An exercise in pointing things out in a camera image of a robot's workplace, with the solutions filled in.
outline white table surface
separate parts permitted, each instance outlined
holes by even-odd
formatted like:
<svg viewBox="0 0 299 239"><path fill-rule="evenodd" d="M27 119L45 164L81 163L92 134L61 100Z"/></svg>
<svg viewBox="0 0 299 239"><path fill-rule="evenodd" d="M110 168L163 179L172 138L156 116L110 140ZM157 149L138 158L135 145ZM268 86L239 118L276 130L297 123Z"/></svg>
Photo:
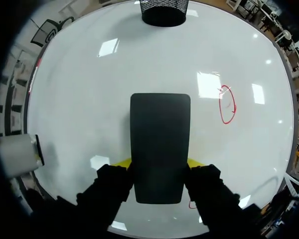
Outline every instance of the white table surface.
<svg viewBox="0 0 299 239"><path fill-rule="evenodd" d="M96 177L95 155L110 163L131 156L130 97L142 92L191 97L188 157L215 164L241 195L241 207L263 207L276 194L295 119L290 82L273 43L205 4L190 2L183 25L160 28L143 23L139 4L129 1L58 33L36 72L28 133L39 135L46 165L35 175L52 197L75 204ZM207 232L188 203L186 189L176 205L139 204L132 189L109 230L143 238Z"/></svg>

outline red marker drawing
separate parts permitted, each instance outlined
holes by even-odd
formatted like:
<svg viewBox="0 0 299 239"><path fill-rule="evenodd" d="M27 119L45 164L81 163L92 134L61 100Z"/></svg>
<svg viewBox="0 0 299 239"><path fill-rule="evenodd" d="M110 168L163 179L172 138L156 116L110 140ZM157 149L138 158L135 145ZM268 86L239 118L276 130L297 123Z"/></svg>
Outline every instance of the red marker drawing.
<svg viewBox="0 0 299 239"><path fill-rule="evenodd" d="M222 99L222 96L224 95L224 93L222 92L223 88L227 88L227 90L225 92L227 92L227 91L230 92L231 97L233 98L233 102L234 102L234 110L232 111L233 116L228 121L225 121L224 118L223 118L223 113L222 113L221 104L220 104L220 100ZM221 88L219 89L219 91L220 92L219 92L218 103L219 103L219 111L220 111L221 120L223 121L224 124L229 124L233 120L233 118L234 118L234 116L236 114L236 110L237 110L237 107L236 107L236 104L235 104L235 98L234 98L234 95L233 95L231 89L228 86L226 86L226 85L222 85Z"/></svg>

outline chair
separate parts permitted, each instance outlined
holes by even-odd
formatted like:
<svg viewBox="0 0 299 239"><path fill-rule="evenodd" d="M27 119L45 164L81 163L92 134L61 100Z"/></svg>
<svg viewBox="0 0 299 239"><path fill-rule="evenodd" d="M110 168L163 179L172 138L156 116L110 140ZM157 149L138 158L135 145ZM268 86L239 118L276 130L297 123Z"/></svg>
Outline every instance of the chair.
<svg viewBox="0 0 299 239"><path fill-rule="evenodd" d="M31 40L31 43L43 47L46 43L51 41L51 39L62 29L63 25L68 20L71 20L73 22L74 17L68 17L60 23L57 23L51 19L47 19L36 32Z"/></svg>

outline black mesh pencil cup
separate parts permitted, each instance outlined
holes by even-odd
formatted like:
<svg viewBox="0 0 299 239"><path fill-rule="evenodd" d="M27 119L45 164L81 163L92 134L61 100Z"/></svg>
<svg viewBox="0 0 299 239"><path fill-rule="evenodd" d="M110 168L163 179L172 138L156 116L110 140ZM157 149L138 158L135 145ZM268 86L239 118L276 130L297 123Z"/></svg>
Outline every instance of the black mesh pencil cup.
<svg viewBox="0 0 299 239"><path fill-rule="evenodd" d="M189 0L140 0L142 20L153 26L178 26L186 21Z"/></svg>

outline white cylinder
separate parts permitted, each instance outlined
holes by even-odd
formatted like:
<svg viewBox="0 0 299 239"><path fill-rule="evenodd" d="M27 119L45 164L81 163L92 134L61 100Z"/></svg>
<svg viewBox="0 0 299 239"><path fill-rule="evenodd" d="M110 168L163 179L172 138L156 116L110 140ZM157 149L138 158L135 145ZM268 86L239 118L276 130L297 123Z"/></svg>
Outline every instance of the white cylinder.
<svg viewBox="0 0 299 239"><path fill-rule="evenodd" d="M44 165L37 135L21 134L0 137L0 158L8 179Z"/></svg>

